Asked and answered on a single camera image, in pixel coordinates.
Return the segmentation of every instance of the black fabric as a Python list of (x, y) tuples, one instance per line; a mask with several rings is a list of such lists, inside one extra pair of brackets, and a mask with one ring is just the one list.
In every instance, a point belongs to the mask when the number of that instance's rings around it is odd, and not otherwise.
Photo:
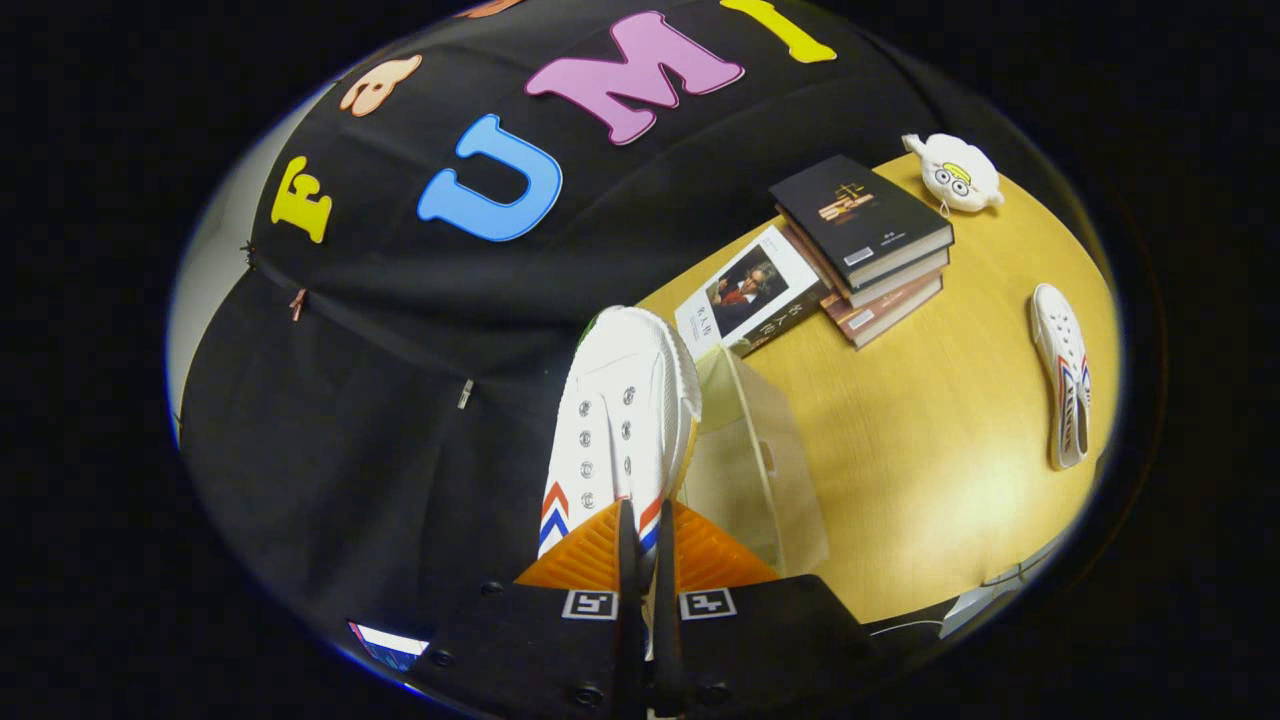
[[(535, 556), (556, 404), (584, 324), (772, 218), (780, 179), (836, 152), (876, 167), (904, 154), (902, 133), (954, 132), (1051, 209), (1069, 208), (978, 97), (841, 18), (774, 4), (838, 60), (796, 63), (768, 29), (710, 1), (522, 3), (397, 40), (301, 123), (264, 186), (260, 268), (210, 324), (182, 411), (182, 451), (215, 524), (291, 607), (348, 647), (348, 618), (429, 638), (481, 582), (518, 574)], [(681, 92), (622, 147), (567, 100), (525, 95), (556, 58), (620, 60), (609, 26), (648, 9), (746, 74)], [(411, 53), (422, 64), (378, 110), (338, 110), (365, 72)], [(454, 156), (488, 113), (563, 169), (552, 211), (504, 243), (416, 215), (444, 168), (495, 200), (524, 191), (515, 170)], [(320, 245), (269, 219), (298, 155), (334, 199)]]

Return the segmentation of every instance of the foam letter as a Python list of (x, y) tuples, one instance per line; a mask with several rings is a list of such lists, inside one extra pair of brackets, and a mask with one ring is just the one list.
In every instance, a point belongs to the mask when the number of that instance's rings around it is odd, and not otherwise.
[(609, 28), (622, 63), (561, 58), (525, 83), (525, 92), (552, 92), (577, 104), (609, 127), (609, 141), (626, 145), (645, 133), (658, 117), (632, 110), (614, 95), (663, 108), (680, 105), (663, 68), (685, 81), (685, 92), (705, 95), (742, 77), (742, 65), (726, 63), (667, 24), (653, 10), (622, 18)]
[(721, 5), (730, 10), (741, 10), (751, 19), (769, 28), (778, 40), (787, 44), (791, 56), (801, 63), (820, 63), (835, 60), (836, 51), (818, 42), (808, 32), (796, 27), (795, 23), (782, 17), (773, 5), (764, 0), (721, 0)]
[[(275, 202), (271, 204), (271, 223), (284, 220), (307, 231), (311, 242), (320, 242), (324, 240), (324, 228), (329, 223), (333, 197), (325, 195), (319, 200), (307, 200), (311, 195), (320, 192), (320, 181), (311, 176), (298, 174), (306, 167), (307, 159), (298, 155), (289, 160), (284, 168), (280, 187), (275, 191)], [(291, 183), (297, 192), (289, 192)]]
[(372, 113), (383, 104), (383, 100), (396, 90), (396, 83), (413, 74), (413, 70), (422, 63), (421, 55), (413, 55), (403, 60), (388, 60), (381, 65), (369, 70), (356, 85), (351, 86), (347, 95), (342, 96), (339, 110), (351, 108), (351, 114), (362, 118)]
[(522, 1), (524, 0), (493, 0), (493, 3), (485, 3), (484, 5), (476, 5), (475, 8), (471, 8), (470, 10), (463, 10), (463, 12), (461, 12), (457, 15), (453, 15), (453, 17), (454, 18), (462, 18), (462, 17), (467, 17), (467, 18), (488, 18), (489, 15), (497, 15), (498, 13), (506, 10), (507, 8), (509, 8), (512, 5), (518, 5)]
[(417, 217), (439, 218), (490, 242), (506, 242), (534, 229), (559, 197), (559, 163), (538, 147), (498, 127), (499, 118), (488, 114), (462, 133), (454, 150), (458, 158), (476, 152), (509, 165), (529, 179), (525, 195), (509, 205), (494, 202), (458, 184), (458, 173), (444, 169), (426, 183), (417, 201)]

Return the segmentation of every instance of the white plush toy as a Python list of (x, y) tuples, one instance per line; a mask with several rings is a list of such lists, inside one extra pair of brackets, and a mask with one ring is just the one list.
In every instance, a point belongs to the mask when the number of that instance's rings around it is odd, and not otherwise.
[(924, 187), (942, 201), (943, 215), (950, 215), (951, 208), (977, 213), (988, 205), (1004, 205), (1000, 173), (982, 150), (942, 133), (931, 135), (925, 142), (918, 135), (904, 135), (902, 146), (920, 156)]

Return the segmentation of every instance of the black book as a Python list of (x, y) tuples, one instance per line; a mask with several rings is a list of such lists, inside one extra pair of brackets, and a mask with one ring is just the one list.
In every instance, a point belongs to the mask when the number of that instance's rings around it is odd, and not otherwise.
[(844, 155), (769, 192), (855, 292), (955, 242), (933, 208)]

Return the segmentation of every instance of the letter m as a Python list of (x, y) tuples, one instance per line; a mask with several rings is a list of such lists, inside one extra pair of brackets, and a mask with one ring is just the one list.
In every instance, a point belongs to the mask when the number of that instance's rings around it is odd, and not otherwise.
[(525, 92), (552, 92), (577, 104), (609, 126), (609, 141), (626, 145), (645, 133), (658, 117), (634, 110), (614, 96), (662, 108), (680, 105), (664, 68), (685, 81), (685, 92), (707, 95), (742, 77), (742, 65), (726, 63), (667, 24), (660, 13), (636, 13), (613, 23), (613, 42), (622, 63), (559, 58), (525, 83)]

